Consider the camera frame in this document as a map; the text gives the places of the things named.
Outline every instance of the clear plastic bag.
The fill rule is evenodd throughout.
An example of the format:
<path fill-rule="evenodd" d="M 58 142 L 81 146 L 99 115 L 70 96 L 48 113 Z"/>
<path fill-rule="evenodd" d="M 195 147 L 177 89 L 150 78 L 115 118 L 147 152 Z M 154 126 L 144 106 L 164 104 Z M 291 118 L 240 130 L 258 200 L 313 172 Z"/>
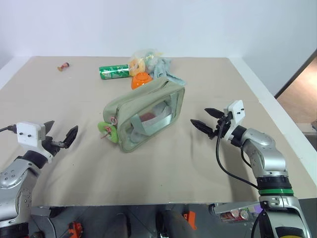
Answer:
<path fill-rule="evenodd" d="M 154 49 L 146 49 L 135 52 L 129 60 L 129 74 L 133 77 L 138 73 L 153 73 L 155 65 L 162 53 Z"/>

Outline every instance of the green toiletry bag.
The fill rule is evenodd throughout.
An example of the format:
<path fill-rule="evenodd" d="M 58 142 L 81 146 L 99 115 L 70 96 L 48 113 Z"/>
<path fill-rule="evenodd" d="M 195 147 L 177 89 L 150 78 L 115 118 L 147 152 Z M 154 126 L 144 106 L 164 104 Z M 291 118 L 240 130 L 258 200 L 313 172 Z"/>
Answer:
<path fill-rule="evenodd" d="M 158 78 L 110 102 L 99 131 L 122 151 L 131 152 L 179 116 L 185 88 Z"/>

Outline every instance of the small figurine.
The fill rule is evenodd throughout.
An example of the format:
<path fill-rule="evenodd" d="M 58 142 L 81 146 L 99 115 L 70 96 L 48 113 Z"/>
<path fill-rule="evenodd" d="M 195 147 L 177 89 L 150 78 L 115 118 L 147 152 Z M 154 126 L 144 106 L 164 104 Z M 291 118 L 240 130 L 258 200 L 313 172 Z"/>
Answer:
<path fill-rule="evenodd" d="M 69 67 L 69 63 L 63 63 L 62 65 L 61 65 L 61 67 L 57 67 L 57 69 L 59 70 L 59 71 L 63 71 L 63 68 L 68 68 Z"/>

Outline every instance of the green ring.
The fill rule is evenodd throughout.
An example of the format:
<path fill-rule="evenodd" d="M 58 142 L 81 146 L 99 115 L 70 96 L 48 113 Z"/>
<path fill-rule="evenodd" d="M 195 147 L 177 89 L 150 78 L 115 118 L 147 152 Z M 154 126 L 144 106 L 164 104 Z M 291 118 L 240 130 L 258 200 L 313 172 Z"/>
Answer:
<path fill-rule="evenodd" d="M 288 193 L 288 194 L 294 194 L 294 191 L 292 189 L 288 188 L 275 188 L 275 189 L 263 189 L 259 190 L 259 195 L 268 194 L 268 193 Z"/>

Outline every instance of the black cable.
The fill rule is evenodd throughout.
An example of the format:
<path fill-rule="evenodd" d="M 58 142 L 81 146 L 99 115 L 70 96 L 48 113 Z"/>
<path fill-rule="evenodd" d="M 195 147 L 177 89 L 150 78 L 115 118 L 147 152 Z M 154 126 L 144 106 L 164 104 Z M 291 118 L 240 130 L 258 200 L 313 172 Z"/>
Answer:
<path fill-rule="evenodd" d="M 256 189 L 259 189 L 258 186 L 256 186 L 255 184 L 253 184 L 253 183 L 251 183 L 251 182 L 249 182 L 249 181 L 247 181 L 247 180 L 245 180 L 245 179 L 243 179 L 243 178 L 240 178 L 240 177 L 238 177 L 238 176 L 236 176 L 236 175 L 233 175 L 232 173 L 228 172 L 228 171 L 222 166 L 222 164 L 221 164 L 221 162 L 220 162 L 220 159 L 219 159 L 219 144 L 220 144 L 220 139 L 221 139 L 221 135 L 222 135 L 222 130 L 223 130 L 224 124 L 225 124 L 225 121 L 223 121 L 223 122 L 221 123 L 221 126 L 220 126 L 220 128 L 219 128 L 219 134 L 218 134 L 218 138 L 217 138 L 217 143 L 216 143 L 216 159 L 217 159 L 217 162 L 218 162 L 220 168 L 221 168 L 226 174 L 228 174 L 229 176 L 231 176 L 231 177 L 233 177 L 233 178 L 235 178 L 235 179 L 238 179 L 238 180 L 240 180 L 240 181 L 242 181 L 242 182 L 245 182 L 245 183 L 247 183 L 248 185 L 251 185 L 252 187 L 255 187 Z"/>
<path fill-rule="evenodd" d="M 250 165 L 250 164 L 248 163 L 248 161 L 246 161 L 246 159 L 244 158 L 244 154 L 243 154 L 243 145 L 240 147 L 240 150 L 241 150 L 241 157 L 242 157 L 242 159 L 243 159 L 244 163 L 246 163 L 246 164 L 247 164 L 247 166 L 249 166 L 249 167 L 252 169 L 251 165 Z"/>
<path fill-rule="evenodd" d="M 257 226 L 257 223 L 259 221 L 260 214 L 257 216 L 256 220 L 254 221 L 254 224 L 253 224 L 253 227 L 252 227 L 252 231 L 251 231 L 251 238 L 254 238 L 254 232 L 256 231 L 256 226 Z"/>
<path fill-rule="evenodd" d="M 0 129 L 0 132 L 2 132 L 2 131 L 5 131 L 5 130 L 8 130 L 8 126 L 7 127 L 5 127 L 5 128 L 2 128 L 2 129 Z"/>

